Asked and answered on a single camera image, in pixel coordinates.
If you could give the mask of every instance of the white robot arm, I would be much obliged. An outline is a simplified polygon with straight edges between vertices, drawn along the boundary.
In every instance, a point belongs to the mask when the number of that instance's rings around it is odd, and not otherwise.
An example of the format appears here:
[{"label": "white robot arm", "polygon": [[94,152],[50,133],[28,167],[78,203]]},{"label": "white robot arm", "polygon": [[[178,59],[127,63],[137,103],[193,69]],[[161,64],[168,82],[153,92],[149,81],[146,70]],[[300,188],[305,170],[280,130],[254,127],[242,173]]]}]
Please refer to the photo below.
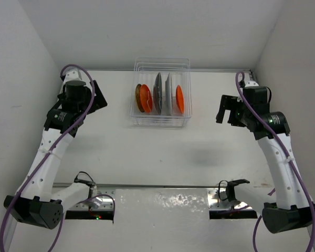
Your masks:
[{"label": "white robot arm", "polygon": [[230,110],[228,123],[232,126],[247,127],[254,134],[267,160],[276,191],[276,197],[273,197],[268,195],[269,192],[254,188],[247,180],[230,181],[226,187],[227,200],[245,202],[261,213],[271,233],[309,226],[312,223],[310,205],[297,176],[289,165],[290,161],[293,162],[299,174],[292,152],[286,117],[281,112],[269,111],[270,99],[267,98],[266,87],[260,87],[255,81],[247,83],[241,81],[239,85],[243,88],[244,98],[278,136],[288,150],[289,157],[286,157],[272,133],[264,128],[240,97],[223,95],[216,122],[222,123],[225,110]]},{"label": "white robot arm", "polygon": [[[69,208],[93,197],[93,193],[96,192],[94,182],[75,179],[74,183],[68,188],[52,194],[53,183],[60,161],[83,121],[66,134],[52,151],[50,151],[50,148],[63,132],[78,120],[91,100],[91,91],[86,87],[86,83],[81,80],[77,69],[67,72],[62,79],[64,83],[62,93],[58,96],[56,104],[47,113],[39,149],[23,184],[45,155],[50,153],[50,156],[26,185],[11,212],[18,222],[49,229],[53,229],[58,225],[63,213]],[[88,114],[107,106],[97,83],[95,81],[93,83],[96,95]],[[4,202],[6,208],[9,207],[13,198],[14,196],[6,196]]]}]

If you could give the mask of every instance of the clear plastic bin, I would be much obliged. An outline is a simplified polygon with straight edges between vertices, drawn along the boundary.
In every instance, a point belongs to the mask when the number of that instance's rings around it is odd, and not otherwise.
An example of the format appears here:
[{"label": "clear plastic bin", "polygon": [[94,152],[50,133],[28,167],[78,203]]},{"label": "clear plastic bin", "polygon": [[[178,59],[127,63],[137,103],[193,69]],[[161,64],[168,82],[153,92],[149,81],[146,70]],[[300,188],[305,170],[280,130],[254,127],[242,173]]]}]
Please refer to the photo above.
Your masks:
[{"label": "clear plastic bin", "polygon": [[[150,113],[140,112],[135,101],[135,88],[138,84],[146,84],[151,92],[153,100],[153,87],[157,75],[162,77],[162,110],[158,114],[153,102]],[[168,74],[172,79],[172,113],[166,105],[165,82]],[[176,87],[180,85],[183,92],[184,112],[179,110],[176,104]],[[177,58],[143,58],[135,60],[134,80],[130,103],[130,116],[135,125],[181,128],[184,127],[192,115],[191,87],[190,87],[190,61]]]}]

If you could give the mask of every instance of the purple cable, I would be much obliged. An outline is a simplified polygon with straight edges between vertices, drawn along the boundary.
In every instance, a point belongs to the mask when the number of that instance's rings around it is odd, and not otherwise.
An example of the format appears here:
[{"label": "purple cable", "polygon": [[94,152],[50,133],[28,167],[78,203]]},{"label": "purple cable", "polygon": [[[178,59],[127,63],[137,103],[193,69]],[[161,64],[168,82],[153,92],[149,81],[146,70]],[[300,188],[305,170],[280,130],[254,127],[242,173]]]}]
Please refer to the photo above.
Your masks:
[{"label": "purple cable", "polygon": [[[272,194],[275,192],[275,188],[268,194],[269,196],[272,196]],[[252,242],[253,242],[253,249],[255,252],[258,252],[257,250],[257,245],[256,245],[256,234],[258,230],[259,223],[263,217],[260,215],[259,218],[257,219],[256,225],[254,226],[253,230],[253,237],[252,237]]]},{"label": "purple cable", "polygon": [[[88,107],[86,108],[86,110],[84,111],[84,113],[78,118],[78,120],[76,122],[73,123],[73,125],[71,125],[65,132],[63,132],[63,134],[53,143],[53,145],[50,147],[49,151],[52,151],[55,147],[56,147],[56,144],[58,144],[58,142],[66,135],[68,134],[76,125],[78,125],[83,119],[84,117],[88,114],[91,106],[92,106],[92,103],[93,103],[93,100],[95,98],[95,85],[93,83],[93,79],[92,77],[90,76],[90,74],[82,67],[78,66],[78,65],[75,65],[75,64],[68,64],[66,65],[65,67],[62,68],[61,72],[60,72],[60,75],[62,76],[65,69],[67,69],[68,67],[75,67],[75,68],[78,68],[80,69],[81,71],[83,71],[87,77],[89,78],[90,80],[90,84],[91,84],[91,87],[92,87],[92,94],[91,94],[91,100],[90,100],[90,103],[88,105]],[[50,156],[50,153],[48,152],[44,158],[41,160],[41,162],[35,167],[35,169],[33,170],[33,172],[30,174],[30,176],[27,178],[26,182],[21,186],[20,190],[16,192],[14,198],[12,199],[10,205],[8,206],[7,208],[7,211],[4,215],[4,218],[2,220],[2,224],[1,224],[1,228],[0,228],[0,251],[1,252],[5,252],[5,248],[4,248],[4,233],[5,233],[5,228],[6,228],[6,225],[7,225],[7,221],[8,221],[8,218],[9,218],[9,214],[11,213],[12,209],[13,209],[13,206],[14,204],[16,203],[17,199],[20,197],[22,191],[26,188],[27,184],[31,181],[31,179],[35,176],[35,174],[37,173],[37,171],[42,167],[42,165],[44,164],[44,162],[47,160],[47,158]],[[61,223],[59,225],[59,228],[58,228],[58,233],[57,233],[57,236],[52,244],[52,246],[50,247],[50,250],[48,252],[50,252],[53,247],[55,246],[55,243],[58,239],[58,236],[59,236],[59,233],[61,232],[61,228],[62,228],[62,223],[63,223],[63,218],[61,220]]]},{"label": "purple cable", "polygon": [[[238,90],[238,93],[241,97],[241,99],[243,100],[244,104],[246,105],[246,107],[251,111],[251,113],[255,116],[255,118],[258,119],[258,121],[264,126],[264,128],[266,130],[269,131],[269,133],[271,133],[274,137],[274,139],[277,141],[277,143],[280,145],[280,147],[282,148],[283,152],[285,153],[286,157],[288,158],[289,157],[289,152],[288,150],[286,149],[285,145],[283,144],[283,142],[281,141],[281,139],[279,138],[279,136],[274,132],[274,130],[272,130],[272,128],[257,114],[257,112],[251,107],[251,105],[248,103],[248,101],[246,100],[245,96],[243,95],[243,92],[242,90],[240,89],[240,86],[239,86],[239,81],[238,81],[238,77],[239,77],[239,74],[242,75],[242,80],[245,79],[245,74],[244,72],[238,72],[236,74],[236,87],[237,87],[237,90]],[[302,181],[302,178],[300,176],[300,174],[298,173],[298,170],[296,169],[293,161],[289,161],[289,165],[290,167],[292,168],[293,172],[295,173],[295,176],[297,178],[297,180],[299,181],[300,185],[301,185],[301,188],[304,192],[304,194],[306,195],[306,198],[307,198],[307,201],[308,201],[308,204],[310,206],[310,212],[311,212],[311,218],[312,218],[312,230],[311,230],[311,235],[310,235],[310,240],[309,240],[309,244],[308,244],[308,247],[307,247],[307,250],[306,252],[311,252],[311,250],[313,249],[313,245],[314,245],[314,242],[315,242],[315,209],[314,209],[314,205],[313,205],[313,202],[311,201],[311,198],[309,196],[309,193],[307,191],[307,188],[305,186],[305,184],[303,183]]]}]

